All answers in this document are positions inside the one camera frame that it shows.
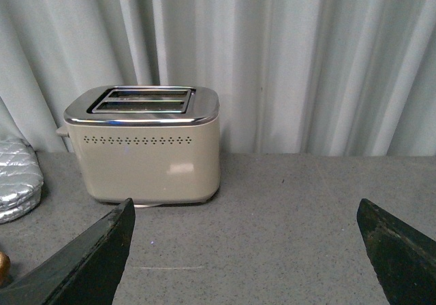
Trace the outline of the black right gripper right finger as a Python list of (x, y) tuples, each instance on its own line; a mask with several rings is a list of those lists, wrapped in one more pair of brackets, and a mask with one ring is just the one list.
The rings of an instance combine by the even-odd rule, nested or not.
[(434, 304), (435, 241), (368, 199), (356, 219), (388, 302)]

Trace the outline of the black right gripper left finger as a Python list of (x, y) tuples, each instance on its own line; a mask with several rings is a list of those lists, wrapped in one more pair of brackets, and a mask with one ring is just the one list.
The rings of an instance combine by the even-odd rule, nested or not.
[(128, 198), (43, 264), (1, 290), (2, 304), (111, 304), (136, 214)]

